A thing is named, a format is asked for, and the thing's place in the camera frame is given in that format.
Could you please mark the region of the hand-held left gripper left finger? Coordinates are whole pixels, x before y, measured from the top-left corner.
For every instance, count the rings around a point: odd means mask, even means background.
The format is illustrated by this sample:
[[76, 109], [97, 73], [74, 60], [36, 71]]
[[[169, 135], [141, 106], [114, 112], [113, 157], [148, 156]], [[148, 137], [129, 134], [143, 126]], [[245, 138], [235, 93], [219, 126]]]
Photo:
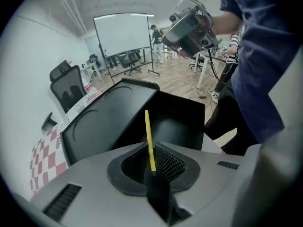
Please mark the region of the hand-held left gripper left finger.
[[138, 143], [109, 163], [107, 177], [123, 194], [145, 197], [147, 189], [144, 185], [144, 174], [149, 167], [147, 143]]

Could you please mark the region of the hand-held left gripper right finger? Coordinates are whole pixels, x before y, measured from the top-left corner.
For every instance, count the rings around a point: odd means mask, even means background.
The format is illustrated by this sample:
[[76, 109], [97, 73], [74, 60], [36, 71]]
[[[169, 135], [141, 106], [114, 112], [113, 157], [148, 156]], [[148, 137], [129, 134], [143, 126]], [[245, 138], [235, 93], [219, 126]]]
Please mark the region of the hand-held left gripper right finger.
[[169, 183], [173, 193], [188, 190], [200, 175], [200, 166], [192, 158], [169, 148], [166, 144], [156, 142], [156, 170]]

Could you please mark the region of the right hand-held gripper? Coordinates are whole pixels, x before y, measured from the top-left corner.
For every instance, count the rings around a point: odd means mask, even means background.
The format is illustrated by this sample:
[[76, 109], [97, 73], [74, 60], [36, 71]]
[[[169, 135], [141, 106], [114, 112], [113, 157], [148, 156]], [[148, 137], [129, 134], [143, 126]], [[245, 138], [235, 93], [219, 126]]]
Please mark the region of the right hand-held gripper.
[[193, 15], [205, 15], [213, 26], [213, 17], [201, 2], [198, 0], [180, 0], [174, 12], [169, 17], [169, 20], [172, 22], [172, 27], [162, 37], [162, 42], [168, 48], [184, 58], [195, 55], [191, 55], [187, 52], [184, 41], [186, 35], [194, 29], [196, 24], [190, 19]]

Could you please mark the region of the yellow pencil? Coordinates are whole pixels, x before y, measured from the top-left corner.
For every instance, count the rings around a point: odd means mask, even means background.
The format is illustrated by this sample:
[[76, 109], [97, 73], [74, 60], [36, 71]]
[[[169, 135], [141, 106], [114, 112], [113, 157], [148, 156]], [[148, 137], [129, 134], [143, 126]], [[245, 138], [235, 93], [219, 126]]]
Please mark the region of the yellow pencil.
[[147, 136], [150, 168], [151, 168], [152, 175], [155, 176], [156, 175], [156, 164], [155, 164], [155, 159], [154, 159], [152, 133], [151, 133], [150, 118], [149, 118], [148, 110], [145, 110], [145, 126], [146, 126], [146, 136]]

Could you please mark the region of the black plastic tray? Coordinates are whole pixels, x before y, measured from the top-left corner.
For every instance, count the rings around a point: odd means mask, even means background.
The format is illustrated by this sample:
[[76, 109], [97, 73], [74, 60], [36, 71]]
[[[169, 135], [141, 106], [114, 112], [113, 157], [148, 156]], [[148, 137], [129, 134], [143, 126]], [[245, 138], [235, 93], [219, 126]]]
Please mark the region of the black plastic tray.
[[87, 106], [61, 133], [68, 165], [116, 148], [152, 140], [200, 150], [205, 106], [162, 92], [156, 83], [122, 79]]

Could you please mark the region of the person's right forearm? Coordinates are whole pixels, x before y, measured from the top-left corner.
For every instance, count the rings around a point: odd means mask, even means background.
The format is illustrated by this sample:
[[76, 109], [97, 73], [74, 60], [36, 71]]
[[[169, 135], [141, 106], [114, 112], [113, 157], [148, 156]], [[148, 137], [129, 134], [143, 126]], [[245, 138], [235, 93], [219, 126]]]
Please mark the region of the person's right forearm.
[[242, 27], [243, 22], [231, 12], [223, 12], [213, 17], [212, 32], [215, 35], [234, 34]]

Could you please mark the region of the person's right hand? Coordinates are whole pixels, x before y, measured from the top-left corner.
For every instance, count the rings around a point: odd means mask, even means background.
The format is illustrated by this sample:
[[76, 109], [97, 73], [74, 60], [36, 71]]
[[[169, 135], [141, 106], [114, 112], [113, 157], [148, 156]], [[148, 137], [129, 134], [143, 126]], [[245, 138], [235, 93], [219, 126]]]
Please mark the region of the person's right hand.
[[220, 43], [205, 15], [193, 15], [190, 19], [196, 24], [194, 29], [184, 38], [186, 50], [189, 54], [194, 55], [202, 50], [211, 49]]

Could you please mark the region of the white desk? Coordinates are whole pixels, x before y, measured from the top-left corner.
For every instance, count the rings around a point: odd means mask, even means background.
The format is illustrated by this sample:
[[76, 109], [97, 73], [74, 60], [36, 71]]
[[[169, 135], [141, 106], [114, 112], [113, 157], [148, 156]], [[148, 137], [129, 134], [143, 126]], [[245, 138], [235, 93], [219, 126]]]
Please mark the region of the white desk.
[[[202, 82], [203, 82], [203, 79], [204, 79], [204, 76], [205, 76], [206, 69], [210, 68], [210, 63], [209, 63], [210, 57], [209, 57], [209, 55], [206, 51], [198, 52], [197, 55], [203, 56], [204, 59], [205, 59], [205, 61], [203, 63], [203, 68], [202, 68], [202, 71], [200, 72], [200, 77], [199, 77], [199, 80], [198, 80], [198, 83], [197, 83], [197, 86], [196, 86], [197, 89], [200, 89], [201, 86], [202, 86]], [[226, 62], [226, 59], [227, 59], [226, 57], [224, 57], [220, 54], [212, 55], [212, 61], [213, 61], [213, 64], [214, 64], [214, 68], [218, 69], [219, 64], [222, 61]]]
[[96, 66], [96, 63], [85, 63], [82, 65], [82, 68], [80, 70], [82, 76], [86, 80], [87, 83], [91, 83], [93, 75], [96, 75], [99, 81], [102, 80], [101, 74]]

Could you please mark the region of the white power strip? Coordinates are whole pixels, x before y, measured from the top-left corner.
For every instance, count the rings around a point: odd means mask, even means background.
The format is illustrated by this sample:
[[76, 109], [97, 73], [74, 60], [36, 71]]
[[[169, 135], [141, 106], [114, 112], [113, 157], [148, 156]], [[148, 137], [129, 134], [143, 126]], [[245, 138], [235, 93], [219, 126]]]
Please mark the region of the white power strip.
[[216, 91], [208, 90], [208, 94], [211, 96], [211, 100], [217, 104], [220, 93]]

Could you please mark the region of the person's black trousers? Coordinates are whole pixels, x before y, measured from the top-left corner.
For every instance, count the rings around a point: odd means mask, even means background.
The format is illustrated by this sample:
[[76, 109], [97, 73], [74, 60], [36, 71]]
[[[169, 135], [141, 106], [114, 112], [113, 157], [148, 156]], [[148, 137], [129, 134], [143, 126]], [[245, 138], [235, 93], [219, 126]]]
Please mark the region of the person's black trousers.
[[258, 144], [248, 128], [235, 99], [231, 80], [219, 94], [217, 106], [204, 126], [204, 133], [212, 140], [236, 129], [236, 135], [222, 146], [226, 154], [243, 156], [248, 147]]

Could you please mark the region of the pink checkered tablecloth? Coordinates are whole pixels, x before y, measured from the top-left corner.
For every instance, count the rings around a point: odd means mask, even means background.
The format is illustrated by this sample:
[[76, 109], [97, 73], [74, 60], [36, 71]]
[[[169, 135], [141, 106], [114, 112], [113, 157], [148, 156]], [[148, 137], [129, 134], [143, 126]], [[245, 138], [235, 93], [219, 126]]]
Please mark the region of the pink checkered tablecloth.
[[35, 195], [54, 178], [68, 169], [60, 132], [54, 126], [32, 149], [30, 161], [30, 189]]

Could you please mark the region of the person in blue shirt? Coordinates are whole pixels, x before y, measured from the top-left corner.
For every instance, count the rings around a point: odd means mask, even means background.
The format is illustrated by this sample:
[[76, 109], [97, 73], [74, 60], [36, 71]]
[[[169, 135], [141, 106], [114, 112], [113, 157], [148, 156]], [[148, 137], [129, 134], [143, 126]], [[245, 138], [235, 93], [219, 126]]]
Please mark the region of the person in blue shirt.
[[221, 10], [244, 23], [239, 65], [231, 84], [241, 114], [259, 143], [284, 128], [268, 93], [299, 48], [278, 9], [272, 0], [221, 0]]

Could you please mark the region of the black mesh office chair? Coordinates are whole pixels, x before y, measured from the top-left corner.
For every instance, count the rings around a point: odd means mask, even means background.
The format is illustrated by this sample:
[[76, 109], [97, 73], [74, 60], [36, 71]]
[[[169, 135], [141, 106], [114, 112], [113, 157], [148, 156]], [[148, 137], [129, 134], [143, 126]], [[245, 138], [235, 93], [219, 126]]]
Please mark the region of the black mesh office chair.
[[50, 90], [67, 113], [86, 94], [78, 65], [71, 66], [66, 60], [49, 74]]

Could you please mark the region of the rolling whiteboard with black frame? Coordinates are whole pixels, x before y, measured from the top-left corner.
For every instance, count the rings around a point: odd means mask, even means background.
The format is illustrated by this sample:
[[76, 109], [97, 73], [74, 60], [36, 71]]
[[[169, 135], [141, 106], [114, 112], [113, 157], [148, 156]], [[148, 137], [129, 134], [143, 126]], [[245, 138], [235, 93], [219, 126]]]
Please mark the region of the rolling whiteboard with black frame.
[[99, 48], [107, 66], [108, 58], [125, 52], [149, 49], [152, 52], [149, 15], [116, 13], [93, 18]]

